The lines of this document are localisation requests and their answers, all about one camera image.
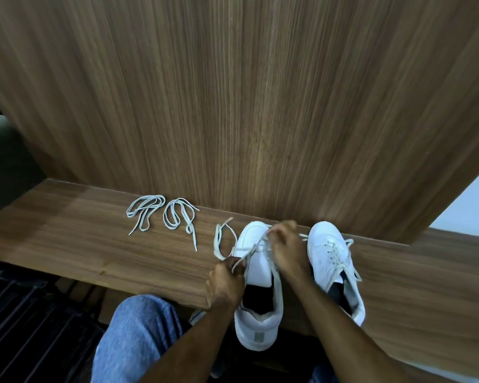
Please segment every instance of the wood grain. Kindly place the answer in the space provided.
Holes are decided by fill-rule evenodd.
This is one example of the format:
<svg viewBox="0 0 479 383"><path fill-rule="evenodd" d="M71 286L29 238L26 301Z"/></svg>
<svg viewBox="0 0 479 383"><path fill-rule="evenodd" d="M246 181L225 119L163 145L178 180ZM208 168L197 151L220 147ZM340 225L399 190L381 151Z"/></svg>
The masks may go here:
<svg viewBox="0 0 479 383"><path fill-rule="evenodd" d="M52 178L408 243L479 173L479 0L0 0Z"/></svg>
<svg viewBox="0 0 479 383"><path fill-rule="evenodd" d="M161 211L151 217L149 231L128 236L135 220L125 214L134 199L46 180L0 211L0 260L206 308L205 279L217 262L215 226L233 216L239 233L253 218L202 207L195 252L191 235L184 227L168 230ZM479 377L479 238L432 229L410 247L353 238L367 333L396 359ZM233 243L225 231L222 252ZM283 296L282 327L312 335L287 284Z"/></svg>

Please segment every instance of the person's left hand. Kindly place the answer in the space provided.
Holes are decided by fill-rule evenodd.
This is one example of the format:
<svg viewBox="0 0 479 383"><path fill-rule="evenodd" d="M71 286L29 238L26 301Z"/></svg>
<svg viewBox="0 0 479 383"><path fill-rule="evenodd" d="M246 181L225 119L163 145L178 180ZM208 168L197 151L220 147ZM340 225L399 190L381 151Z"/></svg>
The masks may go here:
<svg viewBox="0 0 479 383"><path fill-rule="evenodd" d="M238 257L228 257L215 265L206 281L206 301L209 307L223 305L236 309L245 291L245 266L239 264L232 274L232 267Z"/></svg>

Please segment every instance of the knee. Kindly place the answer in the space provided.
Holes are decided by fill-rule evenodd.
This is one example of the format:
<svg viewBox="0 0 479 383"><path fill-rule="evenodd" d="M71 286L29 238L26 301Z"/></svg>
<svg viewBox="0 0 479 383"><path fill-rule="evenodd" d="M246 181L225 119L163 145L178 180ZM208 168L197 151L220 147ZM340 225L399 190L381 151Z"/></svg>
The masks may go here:
<svg viewBox="0 0 479 383"><path fill-rule="evenodd" d="M163 299L149 294L128 297L121 302L113 315L112 321L127 322L130 319L141 317L153 317L162 314L172 305Z"/></svg>

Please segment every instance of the shoelace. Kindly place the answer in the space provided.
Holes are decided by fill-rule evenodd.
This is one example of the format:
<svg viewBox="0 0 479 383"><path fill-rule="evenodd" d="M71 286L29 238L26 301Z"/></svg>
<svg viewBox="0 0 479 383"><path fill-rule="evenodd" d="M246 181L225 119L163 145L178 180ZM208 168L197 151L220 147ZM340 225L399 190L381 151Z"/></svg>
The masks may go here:
<svg viewBox="0 0 479 383"><path fill-rule="evenodd" d="M143 202L135 209L134 206L139 202L143 200ZM128 210L126 211L126 216L128 218L134 218L137 213L140 212L140 215L138 216L137 224L133 227L133 230L128 235L131 235L137 227L139 227L140 231L147 231L149 230L149 227L151 226L149 222L149 218L151 215L160 207L163 207L165 204L165 197L162 195L146 195L146 196L141 196L137 200L135 200L131 205L128 207ZM144 221L147 218L147 227L143 227Z"/></svg>
<svg viewBox="0 0 479 383"><path fill-rule="evenodd" d="M245 254L243 254L239 261L236 262L234 264L234 266L232 267L232 272L234 273L234 270L236 268L236 266L238 266L239 263L243 262L244 260L246 260L249 256L253 255L255 253L255 251L259 248L259 245L261 244L262 240L263 239L266 239L267 238L267 235L266 233L264 233L261 237L261 239L259 239L259 241L254 245L252 246L251 248L238 248L236 247L237 243L238 243L238 238L236 236L236 233L234 232L234 230L231 228L230 225L228 225L228 223L233 220L233 218L228 218L223 224L217 224L217 228L215 230L215 234L214 234L214 241L213 241L213 253L215 255L215 257L217 257L219 260L224 260L228 257L230 257L231 255L234 255L234 253L236 251L239 251L239 250L244 250L245 251ZM234 235L234 247L232 248L231 252L229 253L229 255L227 257L224 257L222 255L222 252L220 251L220 242L222 240L222 229L227 226L227 228L229 230L231 230L232 232L232 235ZM300 234L301 237L303 237L303 241L306 241L308 239L308 235L305 235L305 234Z"/></svg>
<svg viewBox="0 0 479 383"><path fill-rule="evenodd" d="M346 247L348 250L348 262L351 262L351 251L349 250L349 247L354 243L353 239L346 239L344 242L346 243ZM339 248L335 244L335 242L331 242L328 240L324 244L324 246L325 246L326 252L332 255L330 258L332 259L332 264L336 267L333 272L332 279L336 279L341 272L345 272L351 278L355 278L357 282L362 281L362 278L360 277L360 274L358 273L358 271L352 266L353 273L351 273L349 265L340 259Z"/></svg>
<svg viewBox="0 0 479 383"><path fill-rule="evenodd" d="M192 234L193 246L195 247L195 251L197 251L197 239L195 237L195 228L193 227L192 223L193 219L195 219L195 211L199 210L197 207L193 206L188 200L184 198L171 200L167 203L165 211L163 212L163 222L169 230L175 230L179 227L179 225L181 224L181 218L179 218L179 215L176 213L176 204L179 204L179 206L181 207L181 215L183 215L183 219L186 222L185 231L187 234ZM185 207L188 207L192 211L192 218L190 218L186 213ZM174 220L174 222L171 222L168 218L167 210L169 208L171 210L172 219Z"/></svg>

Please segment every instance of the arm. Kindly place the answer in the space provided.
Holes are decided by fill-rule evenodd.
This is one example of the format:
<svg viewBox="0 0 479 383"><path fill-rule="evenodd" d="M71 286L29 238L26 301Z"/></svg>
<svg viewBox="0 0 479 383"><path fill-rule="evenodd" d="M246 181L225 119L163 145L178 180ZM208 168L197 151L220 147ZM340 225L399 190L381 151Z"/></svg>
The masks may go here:
<svg viewBox="0 0 479 383"><path fill-rule="evenodd" d="M238 266L234 274L231 272L238 259L227 258L209 272L206 300L210 310L148 369L141 382L207 381L245 290L245 267Z"/></svg>
<svg viewBox="0 0 479 383"><path fill-rule="evenodd" d="M314 282L296 222L274 225L268 238L275 263L300 299L339 381L409 382L394 360Z"/></svg>

